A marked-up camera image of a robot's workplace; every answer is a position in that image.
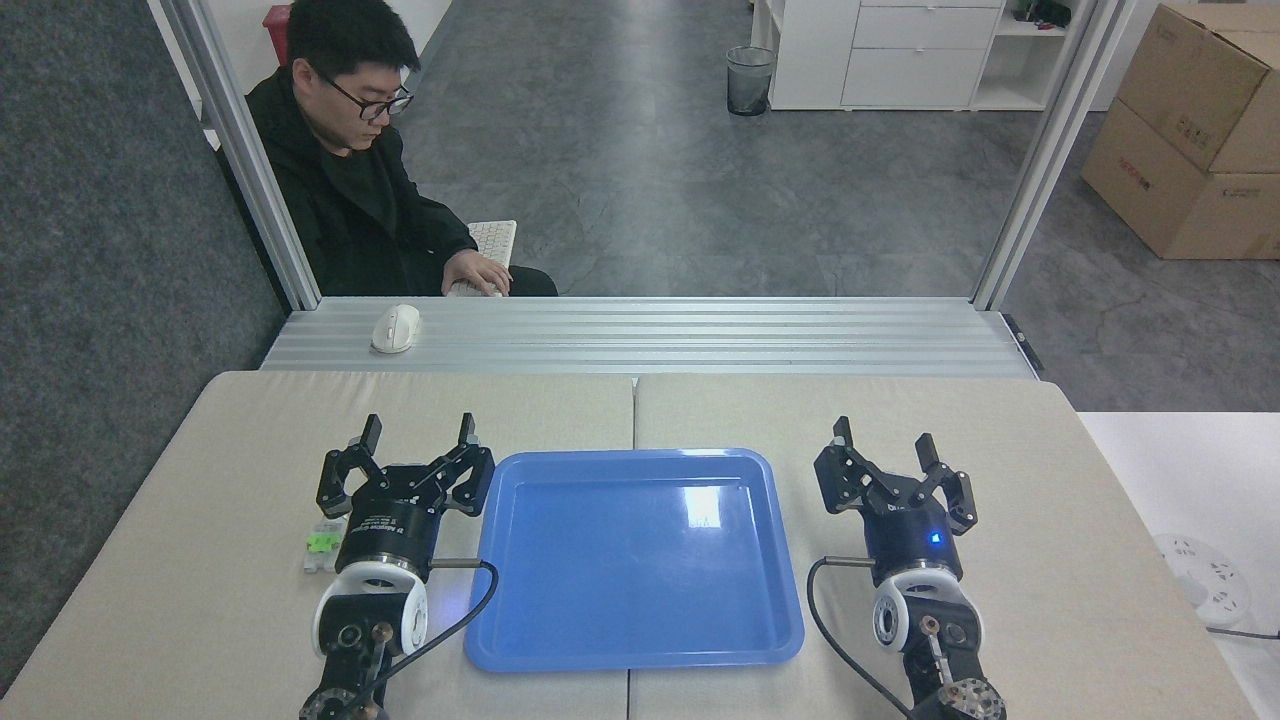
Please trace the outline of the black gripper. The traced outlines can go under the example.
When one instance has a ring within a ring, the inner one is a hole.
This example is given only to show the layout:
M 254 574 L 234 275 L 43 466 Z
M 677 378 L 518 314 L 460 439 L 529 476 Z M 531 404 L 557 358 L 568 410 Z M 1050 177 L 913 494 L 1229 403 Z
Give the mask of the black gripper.
M 483 514 L 497 466 L 493 452 L 480 443 L 471 413 L 462 416 L 457 445 L 428 465 L 381 469 L 372 456 L 380 434 L 379 415 L 369 414 L 358 438 L 324 457 L 317 506 L 326 519 L 352 510 L 335 570 L 378 561 L 426 579 L 442 512 L 453 509 L 470 518 Z M 353 469 L 360 469 L 366 482 L 356 489 L 352 505 L 346 480 Z
M 890 474 L 852 447 L 849 418 L 840 416 L 832 432 L 814 461 L 815 477 L 827 512 L 860 509 L 873 585 L 918 568 L 941 568 L 963 579 L 952 536 L 964 536 L 977 524 L 970 477 L 942 462 L 932 434 L 923 433 L 915 451 L 924 478 L 908 492 L 909 507 L 891 511 Z M 945 510 L 934 497 L 937 489 L 943 492 Z

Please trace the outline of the person's hand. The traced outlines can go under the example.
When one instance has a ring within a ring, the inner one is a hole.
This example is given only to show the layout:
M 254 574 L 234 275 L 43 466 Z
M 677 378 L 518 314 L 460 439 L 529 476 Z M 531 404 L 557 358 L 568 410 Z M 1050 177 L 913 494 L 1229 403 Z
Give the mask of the person's hand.
M 484 295 L 509 296 L 512 275 L 500 263 L 476 250 L 463 249 L 453 254 L 443 266 L 440 292 L 448 295 L 454 284 L 466 283 Z

